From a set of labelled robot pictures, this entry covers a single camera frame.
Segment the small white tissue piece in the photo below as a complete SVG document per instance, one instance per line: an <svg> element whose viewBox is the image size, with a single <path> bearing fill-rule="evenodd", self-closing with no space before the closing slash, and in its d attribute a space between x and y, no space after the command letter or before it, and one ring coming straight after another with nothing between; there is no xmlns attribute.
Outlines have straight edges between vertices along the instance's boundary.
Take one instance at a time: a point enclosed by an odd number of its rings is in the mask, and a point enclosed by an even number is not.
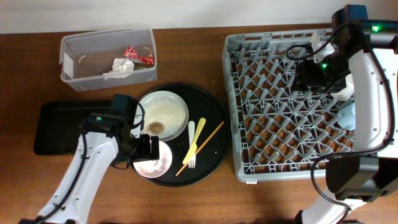
<svg viewBox="0 0 398 224"><path fill-rule="evenodd" d="M165 170L165 164L161 160L141 162L139 166L145 173L163 172Z"/></svg>

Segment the pink bowl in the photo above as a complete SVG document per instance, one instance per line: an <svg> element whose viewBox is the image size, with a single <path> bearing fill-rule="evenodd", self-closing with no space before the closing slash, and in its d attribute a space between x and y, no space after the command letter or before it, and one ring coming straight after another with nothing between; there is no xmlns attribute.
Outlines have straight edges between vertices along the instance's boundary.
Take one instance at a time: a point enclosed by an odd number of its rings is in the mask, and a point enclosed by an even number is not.
<svg viewBox="0 0 398 224"><path fill-rule="evenodd" d="M153 173L145 173L141 168L140 168L140 163L141 162L133 162L133 168L136 170L136 172L146 178L154 179L157 177L160 177L164 175L169 169L172 164L172 151L168 147L168 145L162 141L159 142L159 159L165 164L165 170L163 172L153 172Z"/></svg>

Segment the white plastic cup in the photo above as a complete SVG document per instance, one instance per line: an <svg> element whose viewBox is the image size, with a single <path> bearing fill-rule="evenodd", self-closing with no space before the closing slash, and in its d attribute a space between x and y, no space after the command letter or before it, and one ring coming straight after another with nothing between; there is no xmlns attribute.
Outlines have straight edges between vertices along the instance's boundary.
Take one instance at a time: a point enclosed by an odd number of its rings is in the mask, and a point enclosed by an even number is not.
<svg viewBox="0 0 398 224"><path fill-rule="evenodd" d="M346 87L337 93L332 93L331 96L339 101L346 101L354 94L354 83L352 74L345 77Z"/></svg>

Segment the light blue cup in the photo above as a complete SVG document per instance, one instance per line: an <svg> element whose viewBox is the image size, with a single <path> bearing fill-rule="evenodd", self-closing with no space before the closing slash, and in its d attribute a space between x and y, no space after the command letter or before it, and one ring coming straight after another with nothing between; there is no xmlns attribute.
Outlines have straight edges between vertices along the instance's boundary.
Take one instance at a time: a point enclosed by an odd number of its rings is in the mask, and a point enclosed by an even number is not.
<svg viewBox="0 0 398 224"><path fill-rule="evenodd" d="M342 129L348 131L354 131L356 129L355 103L345 106L338 111L337 115L340 115L337 123Z"/></svg>

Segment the white napkin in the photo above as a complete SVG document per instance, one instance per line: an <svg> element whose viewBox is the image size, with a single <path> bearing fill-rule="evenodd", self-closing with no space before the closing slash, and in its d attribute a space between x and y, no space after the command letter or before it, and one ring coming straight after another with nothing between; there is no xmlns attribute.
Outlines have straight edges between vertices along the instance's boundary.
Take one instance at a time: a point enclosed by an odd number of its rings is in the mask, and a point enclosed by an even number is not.
<svg viewBox="0 0 398 224"><path fill-rule="evenodd" d="M134 62L128 58L116 58L112 64L112 70L104 73L103 76L107 80L109 78L125 78L134 71Z"/></svg>

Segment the red snack wrapper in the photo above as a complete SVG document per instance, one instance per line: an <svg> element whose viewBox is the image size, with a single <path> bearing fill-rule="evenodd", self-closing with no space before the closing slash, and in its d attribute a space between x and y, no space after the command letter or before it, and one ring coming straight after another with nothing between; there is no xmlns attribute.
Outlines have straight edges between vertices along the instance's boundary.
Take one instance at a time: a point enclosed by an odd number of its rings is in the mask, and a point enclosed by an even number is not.
<svg viewBox="0 0 398 224"><path fill-rule="evenodd" d="M131 45L125 50L124 56L129 60L132 60L134 63L145 64L145 65L154 65L155 64L155 55L151 51L150 48L144 47L144 50L149 50L149 54L146 56L141 56L137 53L137 51Z"/></svg>

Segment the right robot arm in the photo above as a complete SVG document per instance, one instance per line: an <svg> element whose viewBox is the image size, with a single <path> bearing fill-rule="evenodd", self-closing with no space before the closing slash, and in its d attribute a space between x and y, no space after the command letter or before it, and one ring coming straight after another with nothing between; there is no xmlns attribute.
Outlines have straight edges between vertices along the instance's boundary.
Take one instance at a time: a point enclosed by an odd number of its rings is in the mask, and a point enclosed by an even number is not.
<svg viewBox="0 0 398 224"><path fill-rule="evenodd" d="M296 223L341 223L354 209L397 190L397 22L354 19L331 37L317 34L298 59L298 91L339 93L353 80L355 134L350 152L323 156L326 188Z"/></svg>

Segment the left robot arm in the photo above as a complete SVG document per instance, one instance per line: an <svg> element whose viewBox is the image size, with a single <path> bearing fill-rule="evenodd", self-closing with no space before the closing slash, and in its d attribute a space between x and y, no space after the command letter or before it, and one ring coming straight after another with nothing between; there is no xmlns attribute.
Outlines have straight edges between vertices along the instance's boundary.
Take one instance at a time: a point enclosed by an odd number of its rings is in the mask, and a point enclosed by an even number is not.
<svg viewBox="0 0 398 224"><path fill-rule="evenodd" d="M159 159L159 139L139 130L145 112L91 114L80 126L75 155L52 198L35 219L21 223L86 223L91 204L108 167L117 156L128 162Z"/></svg>

